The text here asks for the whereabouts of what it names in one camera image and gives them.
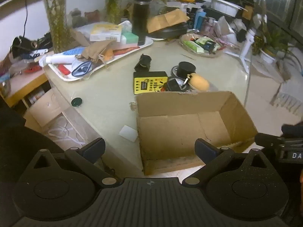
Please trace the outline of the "black adapter part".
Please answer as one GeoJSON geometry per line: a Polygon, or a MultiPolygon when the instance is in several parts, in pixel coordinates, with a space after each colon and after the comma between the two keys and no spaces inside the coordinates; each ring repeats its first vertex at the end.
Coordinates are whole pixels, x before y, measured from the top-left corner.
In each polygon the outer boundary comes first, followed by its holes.
{"type": "Polygon", "coordinates": [[[149,55],[142,54],[135,66],[135,72],[148,72],[151,67],[152,58],[149,55]]]}

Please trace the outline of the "green tissue pack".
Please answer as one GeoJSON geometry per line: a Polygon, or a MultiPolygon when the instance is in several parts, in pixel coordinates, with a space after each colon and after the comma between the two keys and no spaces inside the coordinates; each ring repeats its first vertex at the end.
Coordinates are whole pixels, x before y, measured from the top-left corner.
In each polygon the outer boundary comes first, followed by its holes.
{"type": "Polygon", "coordinates": [[[121,34],[120,43],[122,44],[138,44],[139,37],[131,32],[124,32],[121,34]]]}

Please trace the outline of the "yellow bear-shaped case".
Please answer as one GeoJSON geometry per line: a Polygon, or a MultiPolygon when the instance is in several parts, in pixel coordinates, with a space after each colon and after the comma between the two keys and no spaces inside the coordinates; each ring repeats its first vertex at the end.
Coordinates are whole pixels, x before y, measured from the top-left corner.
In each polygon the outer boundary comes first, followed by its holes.
{"type": "Polygon", "coordinates": [[[196,73],[192,73],[189,75],[190,77],[190,81],[189,81],[189,85],[198,91],[208,91],[209,90],[209,82],[203,78],[202,76],[200,76],[199,74],[196,73]]]}

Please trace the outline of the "black thermos bottle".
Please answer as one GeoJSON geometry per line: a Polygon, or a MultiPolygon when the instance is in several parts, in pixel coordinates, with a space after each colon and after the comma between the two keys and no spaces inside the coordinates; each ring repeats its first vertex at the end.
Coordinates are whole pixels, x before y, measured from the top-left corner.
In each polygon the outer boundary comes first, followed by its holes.
{"type": "Polygon", "coordinates": [[[138,36],[139,46],[145,44],[150,2],[151,0],[134,0],[132,33],[138,36]]]}

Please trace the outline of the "potted plant white pot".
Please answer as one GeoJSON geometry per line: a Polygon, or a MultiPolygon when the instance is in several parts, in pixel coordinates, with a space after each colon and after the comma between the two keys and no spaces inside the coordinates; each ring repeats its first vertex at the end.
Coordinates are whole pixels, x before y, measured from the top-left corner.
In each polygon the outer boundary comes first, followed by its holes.
{"type": "Polygon", "coordinates": [[[252,44],[253,55],[266,53],[272,58],[276,58],[278,52],[283,52],[286,56],[292,56],[297,61],[298,57],[291,51],[294,46],[291,44],[292,36],[286,33],[281,28],[268,28],[267,24],[262,22],[254,36],[254,43],[252,44]]]}

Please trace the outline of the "brown paper envelope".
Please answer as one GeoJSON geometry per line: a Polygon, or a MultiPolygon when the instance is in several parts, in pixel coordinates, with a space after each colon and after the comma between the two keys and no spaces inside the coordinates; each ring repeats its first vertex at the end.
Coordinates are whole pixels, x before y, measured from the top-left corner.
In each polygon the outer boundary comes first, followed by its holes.
{"type": "Polygon", "coordinates": [[[175,9],[171,12],[151,17],[147,21],[147,32],[152,33],[170,26],[187,22],[189,17],[181,9],[175,9]]]}

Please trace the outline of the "red lighter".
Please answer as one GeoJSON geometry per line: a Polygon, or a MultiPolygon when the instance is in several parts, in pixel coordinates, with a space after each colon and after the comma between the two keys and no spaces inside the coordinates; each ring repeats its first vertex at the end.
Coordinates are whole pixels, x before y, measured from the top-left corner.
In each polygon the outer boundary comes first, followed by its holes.
{"type": "Polygon", "coordinates": [[[65,76],[67,76],[67,75],[69,75],[71,73],[63,64],[59,64],[57,66],[57,68],[65,76]]]}

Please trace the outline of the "yellow black box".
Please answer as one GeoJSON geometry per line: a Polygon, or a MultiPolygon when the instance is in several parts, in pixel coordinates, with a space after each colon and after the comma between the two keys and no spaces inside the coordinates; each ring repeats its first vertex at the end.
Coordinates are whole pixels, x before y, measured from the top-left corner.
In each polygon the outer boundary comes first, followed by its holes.
{"type": "Polygon", "coordinates": [[[162,92],[168,78],[165,71],[134,72],[134,94],[162,92]]]}

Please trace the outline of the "white paper card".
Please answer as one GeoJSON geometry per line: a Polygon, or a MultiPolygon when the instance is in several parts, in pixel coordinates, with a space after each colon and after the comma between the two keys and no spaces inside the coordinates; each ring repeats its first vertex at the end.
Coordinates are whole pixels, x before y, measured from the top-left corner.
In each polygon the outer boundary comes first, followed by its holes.
{"type": "Polygon", "coordinates": [[[121,131],[119,132],[119,135],[131,142],[135,142],[138,137],[138,132],[137,130],[129,126],[124,125],[121,131]]]}

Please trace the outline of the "brown cardboard box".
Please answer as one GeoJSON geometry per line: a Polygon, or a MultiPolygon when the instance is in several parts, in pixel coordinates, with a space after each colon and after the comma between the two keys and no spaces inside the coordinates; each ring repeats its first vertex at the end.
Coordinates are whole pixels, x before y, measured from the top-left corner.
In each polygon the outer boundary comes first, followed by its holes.
{"type": "Polygon", "coordinates": [[[258,132],[247,110],[229,91],[144,93],[137,95],[136,102],[146,176],[201,166],[195,155],[199,138],[242,153],[258,132]]]}

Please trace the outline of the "black cylinder speaker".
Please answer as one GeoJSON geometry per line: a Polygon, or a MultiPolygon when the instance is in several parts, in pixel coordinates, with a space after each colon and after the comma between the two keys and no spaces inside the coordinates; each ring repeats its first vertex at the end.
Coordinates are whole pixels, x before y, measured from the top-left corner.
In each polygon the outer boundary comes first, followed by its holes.
{"type": "Polygon", "coordinates": [[[188,74],[196,72],[196,66],[188,61],[182,61],[178,64],[177,76],[185,79],[188,74]]]}

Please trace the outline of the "wicker snack basket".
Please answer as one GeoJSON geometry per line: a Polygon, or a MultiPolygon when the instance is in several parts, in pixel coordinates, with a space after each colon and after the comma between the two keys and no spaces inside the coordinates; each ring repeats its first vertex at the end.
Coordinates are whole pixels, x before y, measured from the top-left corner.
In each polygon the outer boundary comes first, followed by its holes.
{"type": "Polygon", "coordinates": [[[205,58],[217,58],[226,48],[224,44],[209,33],[187,33],[180,36],[179,43],[188,52],[205,58]]]}

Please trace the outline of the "white drawer unit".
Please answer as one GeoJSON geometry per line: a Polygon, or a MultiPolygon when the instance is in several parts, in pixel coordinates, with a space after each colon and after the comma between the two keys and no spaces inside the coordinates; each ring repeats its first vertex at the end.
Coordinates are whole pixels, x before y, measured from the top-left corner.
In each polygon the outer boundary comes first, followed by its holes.
{"type": "Polygon", "coordinates": [[[47,91],[29,108],[29,113],[41,127],[46,126],[61,112],[61,107],[55,98],[53,89],[47,91]]]}

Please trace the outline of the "yellow white medicine box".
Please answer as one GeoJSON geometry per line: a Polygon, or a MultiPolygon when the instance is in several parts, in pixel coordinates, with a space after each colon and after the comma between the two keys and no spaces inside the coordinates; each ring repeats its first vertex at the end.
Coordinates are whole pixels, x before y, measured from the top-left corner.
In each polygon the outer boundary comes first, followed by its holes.
{"type": "Polygon", "coordinates": [[[90,31],[89,40],[98,42],[104,40],[115,40],[120,42],[122,34],[122,26],[114,24],[96,24],[90,31]]]}

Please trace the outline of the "white takeaway container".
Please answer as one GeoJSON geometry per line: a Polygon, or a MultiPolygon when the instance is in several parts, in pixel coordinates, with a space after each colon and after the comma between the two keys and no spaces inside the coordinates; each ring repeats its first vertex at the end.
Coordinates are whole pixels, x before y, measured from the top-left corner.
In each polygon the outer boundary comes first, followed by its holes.
{"type": "Polygon", "coordinates": [[[239,10],[247,11],[243,7],[224,0],[211,0],[211,8],[230,17],[236,17],[239,10]]]}

